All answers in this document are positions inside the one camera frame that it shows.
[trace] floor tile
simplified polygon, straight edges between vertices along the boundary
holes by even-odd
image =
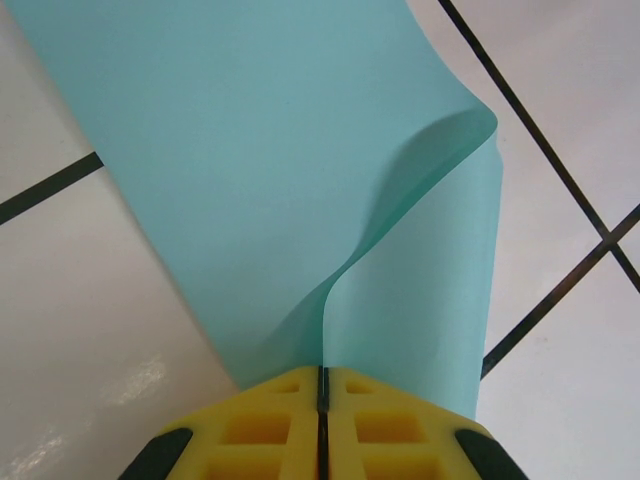
[[[116,478],[234,392],[104,169],[4,224],[0,256],[0,478]]]
[[[619,242],[631,264],[640,272],[640,223],[636,224]]]
[[[498,116],[504,179],[488,351],[600,237],[442,8],[436,2],[410,4],[443,60]]]
[[[640,3],[453,3],[614,228],[640,203]]]
[[[637,478],[639,310],[608,254],[483,380],[478,420],[530,478]]]
[[[0,1],[0,202],[91,151]]]

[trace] light blue paper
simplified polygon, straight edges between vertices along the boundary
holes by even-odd
[[[495,118],[403,2],[7,4],[240,386],[324,362],[473,416]]]

